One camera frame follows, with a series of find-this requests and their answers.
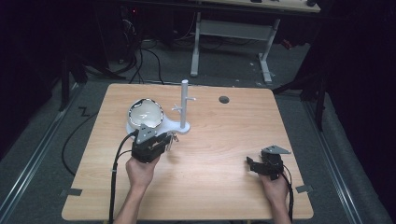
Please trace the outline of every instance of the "white base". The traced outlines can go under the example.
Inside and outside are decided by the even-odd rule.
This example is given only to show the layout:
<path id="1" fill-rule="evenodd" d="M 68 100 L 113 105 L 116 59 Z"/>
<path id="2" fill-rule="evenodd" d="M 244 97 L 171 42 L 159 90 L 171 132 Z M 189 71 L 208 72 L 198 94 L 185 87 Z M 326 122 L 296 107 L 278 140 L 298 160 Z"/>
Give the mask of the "white base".
<path id="1" fill-rule="evenodd" d="M 185 127 L 180 128 L 180 121 L 173 121 L 166 117 L 165 114 L 163 114 L 163 122 L 155 128 L 155 131 L 157 131 L 156 135 L 162 134 L 162 133 L 181 133 L 185 134 L 188 133 L 190 130 L 190 124 L 186 121 Z M 129 125 L 128 122 L 126 122 L 126 132 L 127 133 L 132 133 L 134 129 Z"/>

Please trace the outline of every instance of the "wire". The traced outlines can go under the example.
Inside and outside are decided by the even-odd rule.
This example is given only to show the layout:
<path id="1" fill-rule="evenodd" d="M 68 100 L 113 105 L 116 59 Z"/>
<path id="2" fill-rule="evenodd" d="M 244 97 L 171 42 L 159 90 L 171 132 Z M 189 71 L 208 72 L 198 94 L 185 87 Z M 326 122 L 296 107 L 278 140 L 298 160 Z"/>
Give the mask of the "wire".
<path id="1" fill-rule="evenodd" d="M 64 142 L 64 146 L 62 148 L 62 163 L 64 164 L 64 168 L 66 168 L 66 170 L 70 173 L 70 175 L 75 176 L 76 173 L 74 173 L 70 167 L 67 165 L 66 160 L 64 159 L 64 152 L 67 146 L 67 143 L 70 141 L 70 139 L 73 137 L 73 135 L 78 131 L 78 129 L 84 125 L 88 120 L 92 119 L 93 117 L 95 117 L 99 112 L 93 113 L 92 115 L 90 115 L 87 119 L 85 119 L 84 121 L 82 121 L 82 123 L 80 123 L 77 128 L 75 128 L 75 130 L 73 130 L 73 132 L 71 132 L 69 134 L 69 136 L 67 137 L 66 141 Z"/>
<path id="2" fill-rule="evenodd" d="M 115 202 L 115 200 L 116 200 L 117 166 L 119 165 L 119 164 L 118 164 L 118 161 L 119 161 L 120 156 L 121 156 L 122 154 L 125 153 L 125 152 L 122 152 L 122 153 L 120 154 L 120 151 L 121 151 L 121 149 L 122 149 L 124 143 L 126 142 L 126 140 L 128 140 L 128 139 L 131 138 L 132 136 L 136 136 L 137 133 L 138 133 L 138 130 L 135 130 L 134 132 L 129 133 L 128 135 L 126 135 L 126 136 L 122 139 L 122 141 L 121 141 L 121 143 L 120 143 L 120 146 L 119 146 L 119 149 L 117 150 L 116 157 L 115 157 L 115 159 L 114 159 L 113 169 L 112 169 L 112 171 L 111 171 L 112 173 L 111 173 L 110 207 L 109 207 L 109 210 L 108 210 L 108 222 L 109 222 L 110 224 L 113 223 L 113 221 L 114 221 L 113 214 L 114 214 L 114 202 Z"/>
<path id="3" fill-rule="evenodd" d="M 163 78 L 161 77 L 161 63 L 160 63 L 160 58 L 157 56 L 157 54 L 155 54 L 153 51 L 151 51 L 151 50 L 149 50 L 149 49 L 143 49 L 143 50 L 150 52 L 150 53 L 151 53 L 152 55 L 154 55 L 155 58 L 157 59 L 157 62 L 158 62 L 158 78 L 160 79 L 161 83 L 162 83 L 163 85 L 165 85 L 165 84 L 163 83 Z"/>
<path id="4" fill-rule="evenodd" d="M 140 68 L 142 67 L 142 64 L 143 64 L 143 53 L 142 53 L 142 49 L 141 48 L 139 48 L 139 52 L 140 52 L 140 64 L 139 64 L 139 67 L 137 67 L 136 72 L 134 72 L 134 75 L 132 76 L 131 80 L 129 81 L 129 84 L 131 84 L 134 81 L 134 78 L 139 73 Z"/>

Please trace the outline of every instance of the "wooden table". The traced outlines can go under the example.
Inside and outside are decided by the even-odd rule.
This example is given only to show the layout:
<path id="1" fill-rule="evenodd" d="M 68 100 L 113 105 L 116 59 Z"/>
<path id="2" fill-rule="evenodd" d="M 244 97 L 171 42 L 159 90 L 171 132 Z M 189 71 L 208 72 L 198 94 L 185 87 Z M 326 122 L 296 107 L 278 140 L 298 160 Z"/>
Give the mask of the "wooden table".
<path id="1" fill-rule="evenodd" d="M 92 129 L 62 216 L 67 220 L 107 220 L 111 168 L 121 140 L 127 134 L 126 113 L 141 98 L 159 103 L 169 119 L 179 120 L 180 86 L 112 84 Z M 246 156 L 259 161 L 263 147 L 278 145 L 292 151 L 274 95 L 266 89 L 189 87 L 187 121 L 191 129 L 178 135 L 172 149 L 162 154 L 155 176 L 141 203 L 139 219 L 232 220 L 270 219 L 271 210 L 258 175 L 250 172 Z M 230 103 L 222 104 L 220 96 Z M 123 150 L 131 148 L 127 141 Z M 119 160 L 115 215 L 129 181 Z M 282 155 L 294 187 L 303 180 L 291 153 Z M 294 218 L 311 218 L 306 193 L 294 191 Z"/>

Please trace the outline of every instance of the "black cable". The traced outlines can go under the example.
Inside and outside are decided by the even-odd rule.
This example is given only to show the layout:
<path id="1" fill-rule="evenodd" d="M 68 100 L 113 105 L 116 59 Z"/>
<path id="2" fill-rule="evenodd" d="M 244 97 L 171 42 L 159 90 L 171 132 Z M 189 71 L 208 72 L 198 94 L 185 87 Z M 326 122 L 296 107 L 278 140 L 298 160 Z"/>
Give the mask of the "black cable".
<path id="1" fill-rule="evenodd" d="M 134 78 L 136 77 L 136 75 L 139 73 L 140 68 L 142 67 L 143 64 L 143 53 L 142 53 L 142 49 L 139 48 L 139 52 L 140 52 L 140 64 L 136 69 L 136 72 L 134 72 L 134 75 L 132 76 L 131 80 L 129 81 L 129 84 L 131 84 L 134 81 Z"/>
<path id="2" fill-rule="evenodd" d="M 163 78 L 161 77 L 161 63 L 160 63 L 160 58 L 157 56 L 157 54 L 155 54 L 153 51 L 151 51 L 151 50 L 149 50 L 149 49 L 143 49 L 143 50 L 150 52 L 150 53 L 151 53 L 152 55 L 154 55 L 155 58 L 157 59 L 157 62 L 158 62 L 158 78 L 160 79 L 161 83 L 162 83 L 163 85 L 165 85 L 165 84 L 163 83 Z"/>
<path id="3" fill-rule="evenodd" d="M 138 130 L 135 130 L 132 133 L 129 133 L 128 135 L 126 135 L 124 137 L 124 139 L 122 139 L 119 149 L 117 150 L 117 154 L 116 154 L 116 158 L 114 159 L 114 163 L 113 163 L 113 169 L 111 170 L 111 195 L 110 195 L 110 208 L 108 211 L 108 222 L 111 224 L 114 221 L 114 202 L 116 200 L 116 178 L 117 178 L 117 166 L 118 164 L 118 160 L 119 157 L 124 153 L 122 152 L 120 154 L 120 151 L 124 145 L 124 143 L 126 142 L 126 140 L 128 140 L 130 137 L 132 136 L 136 136 L 138 133 Z"/>
<path id="4" fill-rule="evenodd" d="M 78 131 L 78 129 L 84 125 L 88 120 L 90 120 L 91 118 L 95 117 L 99 112 L 93 113 L 92 115 L 90 115 L 87 119 L 85 119 L 84 121 L 82 121 L 82 123 L 80 123 L 77 128 L 75 130 L 73 130 L 73 132 L 71 132 L 69 134 L 69 136 L 67 137 L 66 141 L 64 142 L 64 147 L 62 148 L 62 163 L 64 164 L 64 168 L 66 168 L 66 170 L 72 175 L 75 176 L 76 174 L 69 168 L 69 166 L 66 163 L 66 160 L 64 159 L 64 152 L 67 146 L 67 143 L 70 141 L 70 139 L 72 138 L 72 136 Z"/>
<path id="5" fill-rule="evenodd" d="M 283 173 L 281 173 L 283 178 L 286 180 L 286 183 L 287 183 L 288 189 L 289 189 L 289 218 L 290 218 L 290 222 L 293 222 L 294 195 L 293 195 L 293 188 L 291 186 L 291 174 L 290 174 L 288 167 L 286 167 L 285 165 L 284 165 L 284 167 L 289 172 L 289 176 L 290 176 L 290 182 L 289 182 L 289 180 L 286 178 L 286 176 Z"/>

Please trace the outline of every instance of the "power cord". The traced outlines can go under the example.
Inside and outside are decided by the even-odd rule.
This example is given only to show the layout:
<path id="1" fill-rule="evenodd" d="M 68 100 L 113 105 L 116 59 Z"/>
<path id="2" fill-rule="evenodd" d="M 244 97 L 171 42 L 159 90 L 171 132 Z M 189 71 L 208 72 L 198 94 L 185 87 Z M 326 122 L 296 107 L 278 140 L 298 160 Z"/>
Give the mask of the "power cord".
<path id="1" fill-rule="evenodd" d="M 114 163 L 113 163 L 113 169 L 111 170 L 111 195 L 110 195 L 110 208 L 108 211 L 108 223 L 112 224 L 114 221 L 114 202 L 116 200 L 116 180 L 117 180 L 117 166 L 119 158 L 121 155 L 123 155 L 124 153 L 131 151 L 131 150 L 127 150 L 124 151 L 120 154 L 120 151 L 124 145 L 124 143 L 126 142 L 126 140 L 128 140 L 129 138 L 131 138 L 132 136 L 136 136 L 138 133 L 138 130 L 135 130 L 132 133 L 129 133 L 128 135 L 126 135 L 124 137 L 124 139 L 122 139 L 119 149 L 117 150 L 117 154 L 116 154 L 116 158 L 114 159 Z"/>
<path id="2" fill-rule="evenodd" d="M 66 168 L 67 172 L 70 173 L 70 175 L 75 176 L 76 173 L 74 173 L 70 167 L 67 165 L 66 160 L 64 159 L 64 152 L 66 149 L 66 146 L 68 144 L 68 142 L 70 141 L 70 139 L 73 137 L 73 135 L 78 131 L 79 128 L 81 128 L 82 125 L 84 125 L 88 120 L 92 119 L 93 117 L 95 117 L 99 112 L 93 113 L 92 115 L 90 115 L 87 119 L 85 119 L 84 121 L 82 121 L 82 123 L 80 123 L 77 128 L 75 128 L 75 130 L 73 130 L 73 132 L 71 132 L 69 134 L 69 136 L 67 136 L 66 141 L 64 142 L 64 146 L 62 147 L 62 163 L 64 164 L 64 168 Z"/>

